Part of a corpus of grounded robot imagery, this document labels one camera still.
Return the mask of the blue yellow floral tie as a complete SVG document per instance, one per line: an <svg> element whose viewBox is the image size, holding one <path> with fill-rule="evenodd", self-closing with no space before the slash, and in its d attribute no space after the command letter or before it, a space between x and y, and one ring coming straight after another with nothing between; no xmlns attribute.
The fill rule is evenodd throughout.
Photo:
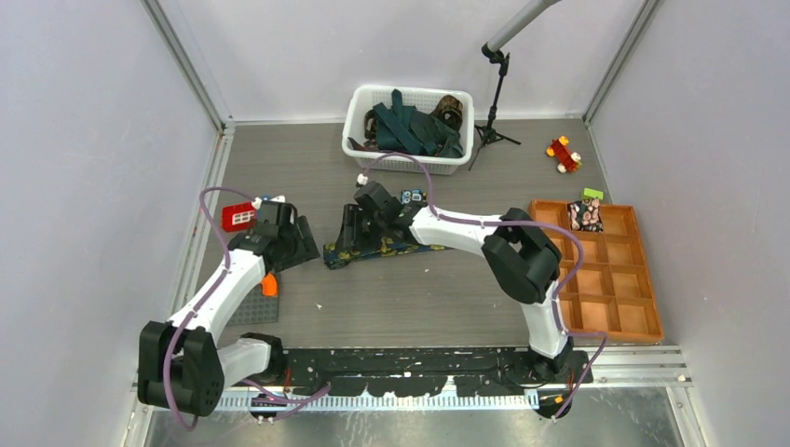
<svg viewBox="0 0 790 447"><path fill-rule="evenodd" d="M381 237L377 244L366 248L342 248L339 241L327 243L323 246L322 260L330 270L337 270L355 262L447 250L449 247L443 245L410 244L396 242L390 237Z"/></svg>

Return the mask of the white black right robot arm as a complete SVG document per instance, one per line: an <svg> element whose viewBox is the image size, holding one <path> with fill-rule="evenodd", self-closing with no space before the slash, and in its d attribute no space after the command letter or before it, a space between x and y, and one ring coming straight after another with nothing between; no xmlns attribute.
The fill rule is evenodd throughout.
<svg viewBox="0 0 790 447"><path fill-rule="evenodd" d="M324 262L341 267L434 246L483 257L500 289L522 309L533 373L550 383L568 371L573 341L554 302L562 255L544 230L521 209L501 215L452 212L427 200L403 203L382 184L369 182L345 205L338 238L325 248Z"/></svg>

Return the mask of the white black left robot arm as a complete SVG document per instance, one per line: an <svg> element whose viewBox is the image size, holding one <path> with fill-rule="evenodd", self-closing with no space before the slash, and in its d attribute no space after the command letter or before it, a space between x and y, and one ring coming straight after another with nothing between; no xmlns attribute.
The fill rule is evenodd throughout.
<svg viewBox="0 0 790 447"><path fill-rule="evenodd" d="M286 371L281 340L254 332L217 343L252 289L319 257L306 216L287 202L264 200L252 226L226 244L222 261L197 294L164 322L150 321L139 341L137 397L144 404L210 415L225 389L244 379L277 384Z"/></svg>

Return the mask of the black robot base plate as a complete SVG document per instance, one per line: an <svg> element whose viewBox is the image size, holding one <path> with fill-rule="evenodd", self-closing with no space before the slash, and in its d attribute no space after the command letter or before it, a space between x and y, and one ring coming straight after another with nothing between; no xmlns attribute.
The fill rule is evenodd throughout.
<svg viewBox="0 0 790 447"><path fill-rule="evenodd" d="M309 395L323 386L333 397L434 397L454 386L461 398L516 396L528 389L563 391L580 379L588 355L574 350L558 372L538 355L514 347L292 348L270 385Z"/></svg>

